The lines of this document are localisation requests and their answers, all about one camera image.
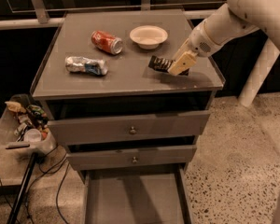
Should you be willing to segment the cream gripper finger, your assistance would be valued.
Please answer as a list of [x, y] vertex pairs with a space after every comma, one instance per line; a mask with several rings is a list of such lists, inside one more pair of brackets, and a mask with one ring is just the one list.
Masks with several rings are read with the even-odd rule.
[[168, 69], [168, 73], [174, 76], [191, 68], [197, 62], [197, 53], [191, 50], [184, 51], [174, 57], [174, 61]]

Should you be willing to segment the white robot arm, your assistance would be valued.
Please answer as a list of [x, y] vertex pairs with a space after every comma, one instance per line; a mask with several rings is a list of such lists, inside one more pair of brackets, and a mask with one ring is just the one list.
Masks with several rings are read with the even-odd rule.
[[280, 0], [227, 0], [199, 23], [176, 52], [168, 69], [177, 76], [199, 57], [210, 57], [230, 40], [260, 29], [280, 51]]

